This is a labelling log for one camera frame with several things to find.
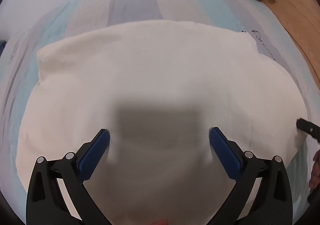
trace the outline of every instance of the white pillow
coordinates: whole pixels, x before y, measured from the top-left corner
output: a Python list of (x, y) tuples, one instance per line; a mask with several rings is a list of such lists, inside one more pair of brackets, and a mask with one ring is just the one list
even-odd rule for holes
[(248, 33), (143, 21), (64, 39), (37, 58), (16, 158), (22, 184), (39, 156), (62, 158), (108, 129), (108, 157), (85, 186), (114, 224), (209, 221), (234, 185), (211, 154), (210, 127), (286, 166), (305, 139), (297, 86)]

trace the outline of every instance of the wooden floor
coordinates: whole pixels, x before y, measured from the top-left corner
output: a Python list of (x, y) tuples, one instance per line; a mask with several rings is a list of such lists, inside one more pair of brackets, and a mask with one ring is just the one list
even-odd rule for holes
[(320, 6), (316, 0), (262, 0), (290, 34), (320, 89)]

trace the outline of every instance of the mattress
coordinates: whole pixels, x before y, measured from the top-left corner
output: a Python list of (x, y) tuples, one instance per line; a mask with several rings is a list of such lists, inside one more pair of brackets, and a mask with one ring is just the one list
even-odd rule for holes
[[(258, 51), (292, 76), (304, 99), (308, 118), (320, 123), (320, 94), (298, 48), (273, 13), (254, 0), (69, 0), (42, 16), (32, 28), (12, 36), (0, 57), (0, 190), (25, 221), (27, 193), (15, 166), (19, 128), (38, 82), (36, 52), (49, 43), (102, 27), (131, 21), (170, 19), (248, 32)], [(319, 148), (310, 136), (287, 168), (294, 221), (308, 207), (308, 180)]]

